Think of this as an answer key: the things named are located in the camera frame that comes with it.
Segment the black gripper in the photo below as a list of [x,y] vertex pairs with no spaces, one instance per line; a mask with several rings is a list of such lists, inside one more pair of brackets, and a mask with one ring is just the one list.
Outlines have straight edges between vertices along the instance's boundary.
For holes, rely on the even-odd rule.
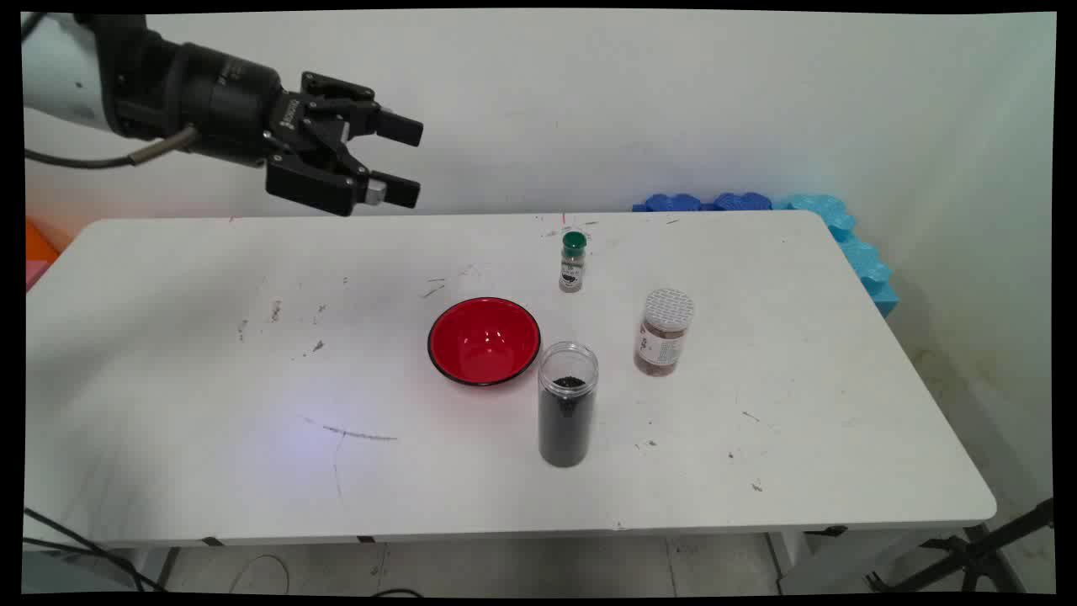
[[423,128],[378,103],[369,86],[304,72],[297,91],[272,86],[265,93],[265,189],[338,217],[349,217],[358,205],[412,210],[421,185],[370,169],[351,155],[348,142],[377,135],[419,146]]

